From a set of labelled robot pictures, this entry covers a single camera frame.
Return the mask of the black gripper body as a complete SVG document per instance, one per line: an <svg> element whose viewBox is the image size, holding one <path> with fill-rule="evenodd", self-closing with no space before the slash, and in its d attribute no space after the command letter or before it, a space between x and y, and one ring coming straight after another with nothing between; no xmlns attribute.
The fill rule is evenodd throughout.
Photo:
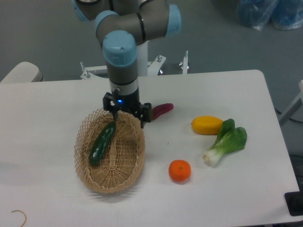
<svg viewBox="0 0 303 227"><path fill-rule="evenodd" d="M119 111L134 116L141 116L145 112L145 105L139 101L138 89L128 95L123 95L119 88L114 89L111 93L107 92L103 97L103 108L113 116L117 116Z"/></svg>

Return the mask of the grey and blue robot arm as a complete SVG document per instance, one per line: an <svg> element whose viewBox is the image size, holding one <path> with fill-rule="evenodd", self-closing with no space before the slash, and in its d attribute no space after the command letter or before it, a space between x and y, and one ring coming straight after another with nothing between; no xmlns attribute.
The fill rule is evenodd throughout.
<svg viewBox="0 0 303 227"><path fill-rule="evenodd" d="M165 0L74 0L81 21L93 21L106 61L111 91L103 107L114 120L118 112L132 114L141 125L151 122L152 105L141 104L137 47L149 40L174 35L182 28L177 5Z"/></svg>

